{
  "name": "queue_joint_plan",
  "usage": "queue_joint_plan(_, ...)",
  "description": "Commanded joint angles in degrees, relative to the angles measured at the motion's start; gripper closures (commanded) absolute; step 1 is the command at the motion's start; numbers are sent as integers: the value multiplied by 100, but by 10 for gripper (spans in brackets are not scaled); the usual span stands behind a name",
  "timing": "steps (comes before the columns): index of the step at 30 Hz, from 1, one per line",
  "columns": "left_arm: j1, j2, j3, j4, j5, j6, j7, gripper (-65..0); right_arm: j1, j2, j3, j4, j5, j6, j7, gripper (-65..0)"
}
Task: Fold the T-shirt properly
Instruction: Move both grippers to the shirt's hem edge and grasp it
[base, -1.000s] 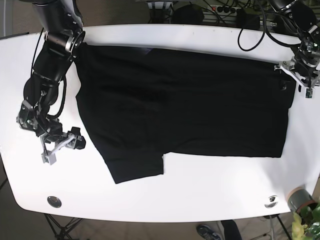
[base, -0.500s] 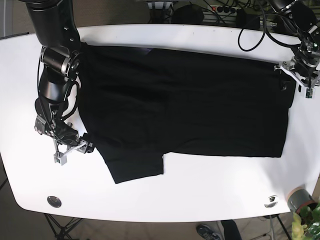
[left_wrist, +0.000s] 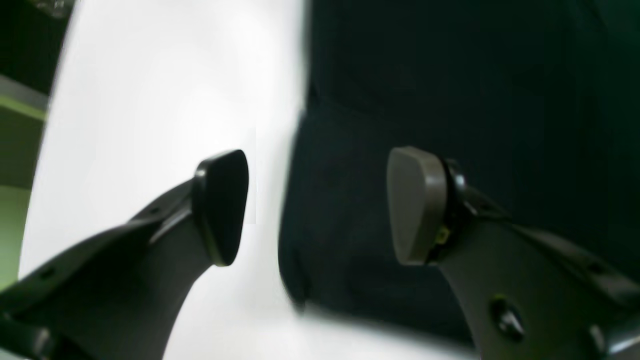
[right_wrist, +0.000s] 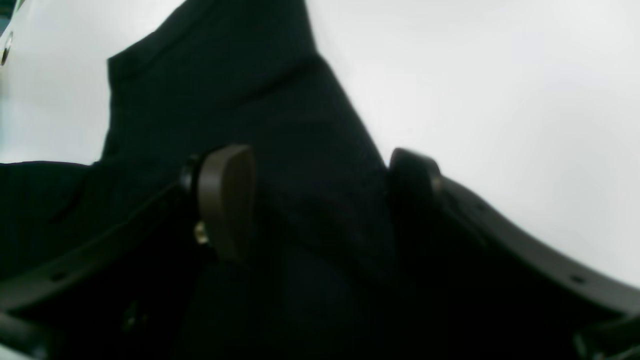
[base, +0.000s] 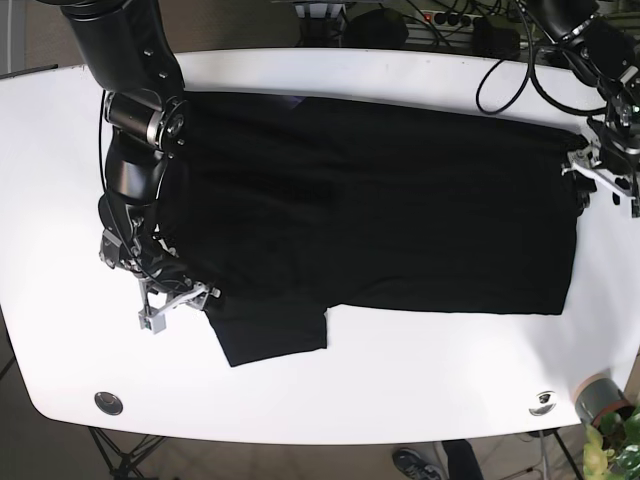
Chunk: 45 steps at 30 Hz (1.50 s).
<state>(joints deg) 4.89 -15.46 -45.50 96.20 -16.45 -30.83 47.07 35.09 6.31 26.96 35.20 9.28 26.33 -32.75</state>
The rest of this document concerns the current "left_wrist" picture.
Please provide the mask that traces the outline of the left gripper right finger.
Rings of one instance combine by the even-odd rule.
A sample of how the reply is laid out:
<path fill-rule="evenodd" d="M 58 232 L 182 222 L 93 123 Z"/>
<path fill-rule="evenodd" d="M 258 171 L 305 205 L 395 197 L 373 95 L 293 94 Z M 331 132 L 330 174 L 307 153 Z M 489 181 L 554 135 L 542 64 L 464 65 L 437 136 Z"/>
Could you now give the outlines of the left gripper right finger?
<path fill-rule="evenodd" d="M 639 285 L 558 235 L 518 225 L 455 161 L 390 151 L 395 256 L 434 266 L 483 360 L 637 360 Z"/>

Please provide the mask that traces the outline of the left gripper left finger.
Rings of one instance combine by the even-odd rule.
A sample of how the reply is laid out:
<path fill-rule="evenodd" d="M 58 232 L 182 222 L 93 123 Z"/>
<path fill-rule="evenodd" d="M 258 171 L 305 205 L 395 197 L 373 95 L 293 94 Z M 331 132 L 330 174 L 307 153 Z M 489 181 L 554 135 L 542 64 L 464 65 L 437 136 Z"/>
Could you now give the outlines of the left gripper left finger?
<path fill-rule="evenodd" d="M 242 150 L 204 159 L 130 221 L 2 291 L 2 350 L 30 360 L 161 360 L 194 283 L 236 259 L 248 191 Z"/>

